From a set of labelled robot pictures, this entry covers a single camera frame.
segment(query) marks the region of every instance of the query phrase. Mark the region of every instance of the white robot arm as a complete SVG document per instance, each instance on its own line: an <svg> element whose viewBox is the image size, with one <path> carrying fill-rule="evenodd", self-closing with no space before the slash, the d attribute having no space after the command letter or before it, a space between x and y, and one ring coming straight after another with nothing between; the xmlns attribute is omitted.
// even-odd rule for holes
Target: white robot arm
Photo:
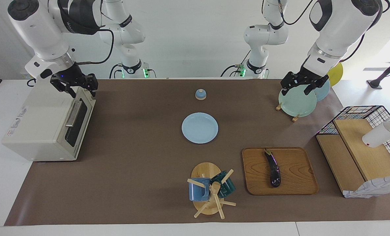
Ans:
<svg viewBox="0 0 390 236"><path fill-rule="evenodd" d="M96 77L81 72L72 50L42 2L14 0L8 7L8 14L15 29L35 52L25 66L30 75L36 79L51 78L51 84L58 91L65 91L72 97L75 97L73 86L83 87L95 96Z"/></svg>
<svg viewBox="0 0 390 236"><path fill-rule="evenodd" d="M283 95L298 85L309 85L305 94L322 87L328 79L327 72L378 22L381 14L380 0L318 0L310 12L310 21L320 36L300 72L288 72L282 80Z"/></svg>
<svg viewBox="0 0 390 236"><path fill-rule="evenodd" d="M105 4L107 16L115 24L100 27L101 6ZM149 77L138 53L131 44L145 40L141 25L132 19L123 0L13 0L8 7L9 18L23 40L33 48L35 56L26 64L26 70L36 79L51 78L59 91L75 97L71 87L81 86L92 95L98 88L94 74L81 72L73 52L62 32L95 34L105 43L112 43L120 52L122 67L127 78Z"/></svg>
<svg viewBox="0 0 390 236"><path fill-rule="evenodd" d="M106 9L106 17L113 23L99 27L102 5ZM48 0L48 6L62 32L81 34L99 32L102 41L111 45L112 34L106 30L112 31L113 45L119 52L125 77L149 77L146 71L148 65L139 58L136 48L132 45L144 42L145 34L142 26L130 15L123 0Z"/></svg>
<svg viewBox="0 0 390 236"><path fill-rule="evenodd" d="M285 11L287 0L282 0L281 3L282 9ZM288 29L280 15L277 0L266 0L264 2L263 17L269 24L250 26L244 32L244 40L252 50L250 58L243 62L243 66L246 68L245 76L262 78L269 56L265 46L281 45L287 42L288 39Z"/></svg>
<svg viewBox="0 0 390 236"><path fill-rule="evenodd" d="M148 65L140 59L136 48L132 45L144 42L145 34L142 26L132 18L124 1L104 0L103 3L106 7L106 15L115 23L106 24L102 29L109 29L115 35L113 44L120 52L123 74L126 78L149 77ZM112 42L109 32L101 31L99 34L103 42L107 44Z"/></svg>

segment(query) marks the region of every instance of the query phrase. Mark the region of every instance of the plate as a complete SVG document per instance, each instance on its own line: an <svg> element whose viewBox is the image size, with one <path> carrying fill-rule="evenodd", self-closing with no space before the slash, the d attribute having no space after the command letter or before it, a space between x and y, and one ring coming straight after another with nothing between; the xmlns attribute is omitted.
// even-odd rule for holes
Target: plate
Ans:
<svg viewBox="0 0 390 236"><path fill-rule="evenodd" d="M315 90L313 90L316 94L316 98L319 101L322 101L323 99L325 99L325 97L329 94L329 91L330 91L330 81L327 80L325 82L325 84L323 85L323 87L321 88L316 88Z"/></svg>
<svg viewBox="0 0 390 236"><path fill-rule="evenodd" d="M291 88L288 93L283 96L279 93L279 103L282 103L282 110L290 116L304 117L310 115L316 108L318 102L315 93L304 94L307 85L299 85Z"/></svg>
<svg viewBox="0 0 390 236"><path fill-rule="evenodd" d="M329 76L330 86L333 87L338 82L340 82L340 79L343 76L343 66L342 66L342 64L338 63L335 67L330 69L329 72L327 72L327 75Z"/></svg>
<svg viewBox="0 0 390 236"><path fill-rule="evenodd" d="M218 123L206 113L197 112L187 116L182 123L183 135L191 142L205 144L218 134Z"/></svg>

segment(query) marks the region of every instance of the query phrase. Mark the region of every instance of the yellow plate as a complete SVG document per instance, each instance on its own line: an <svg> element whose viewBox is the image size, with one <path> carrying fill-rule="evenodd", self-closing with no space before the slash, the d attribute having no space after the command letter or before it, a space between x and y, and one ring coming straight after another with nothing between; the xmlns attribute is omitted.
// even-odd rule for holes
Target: yellow plate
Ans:
<svg viewBox="0 0 390 236"><path fill-rule="evenodd" d="M327 75L329 76L330 86L336 85L343 75L343 66L341 63L338 63L335 67L330 69L329 72L327 72Z"/></svg>

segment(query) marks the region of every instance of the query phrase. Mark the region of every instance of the blue plate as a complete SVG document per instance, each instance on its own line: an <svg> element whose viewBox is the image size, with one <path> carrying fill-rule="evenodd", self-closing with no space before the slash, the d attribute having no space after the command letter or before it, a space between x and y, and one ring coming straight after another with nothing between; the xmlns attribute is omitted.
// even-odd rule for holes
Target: blue plate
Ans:
<svg viewBox="0 0 390 236"><path fill-rule="evenodd" d="M315 90L313 90L316 94L316 98L318 99L318 102L319 101L322 101L323 99L325 99L325 97L329 94L329 91L330 91L330 81L327 80L325 82L325 84L323 85L323 87L321 88L316 88Z"/></svg>
<svg viewBox="0 0 390 236"><path fill-rule="evenodd" d="M205 144L213 140L218 133L218 123L206 113L190 114L182 123L183 135L191 142Z"/></svg>

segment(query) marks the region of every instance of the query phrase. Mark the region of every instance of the green light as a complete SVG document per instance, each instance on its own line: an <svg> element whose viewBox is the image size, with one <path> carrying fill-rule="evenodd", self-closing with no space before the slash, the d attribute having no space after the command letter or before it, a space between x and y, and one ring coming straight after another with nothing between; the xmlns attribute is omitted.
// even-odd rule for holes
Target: green light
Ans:
<svg viewBox="0 0 390 236"><path fill-rule="evenodd" d="M240 77L244 77L245 74L246 74L246 69L243 68L243 70L241 70L240 72Z"/></svg>
<svg viewBox="0 0 390 236"><path fill-rule="evenodd" d="M150 72L147 71L146 69L143 69L144 70L144 77L145 78L149 78L150 77Z"/></svg>

